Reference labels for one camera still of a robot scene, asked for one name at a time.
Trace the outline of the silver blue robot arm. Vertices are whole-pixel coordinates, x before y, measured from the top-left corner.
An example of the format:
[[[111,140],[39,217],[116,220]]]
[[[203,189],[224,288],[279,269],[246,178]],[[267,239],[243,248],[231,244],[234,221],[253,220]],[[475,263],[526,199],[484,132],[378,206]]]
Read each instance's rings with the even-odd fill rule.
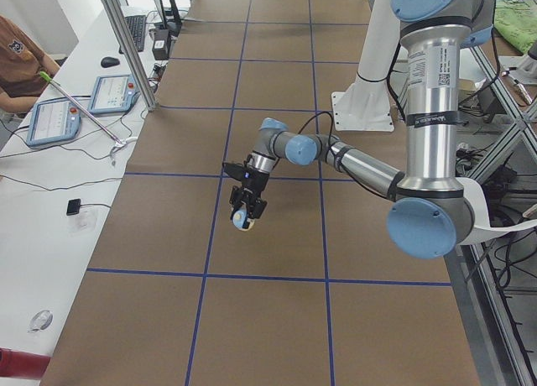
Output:
[[[262,192],[281,159],[297,165],[320,160],[392,202],[388,234],[405,253],[437,258],[469,243],[477,204],[456,178],[460,51],[489,40],[495,1],[375,0],[366,46],[379,44],[388,52],[379,80],[387,80],[400,49],[408,53],[405,170],[332,134],[292,133],[284,123],[267,118],[246,160],[223,166],[237,182],[230,195],[233,225],[247,231],[261,217],[266,207]]]

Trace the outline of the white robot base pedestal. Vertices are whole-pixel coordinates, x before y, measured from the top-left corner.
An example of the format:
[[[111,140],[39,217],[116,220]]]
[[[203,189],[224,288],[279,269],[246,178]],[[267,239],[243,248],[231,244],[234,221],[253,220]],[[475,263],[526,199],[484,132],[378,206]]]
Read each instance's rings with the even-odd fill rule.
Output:
[[[356,79],[346,91],[331,94],[338,131],[394,130],[387,82],[398,43],[399,20],[391,0],[374,0]]]

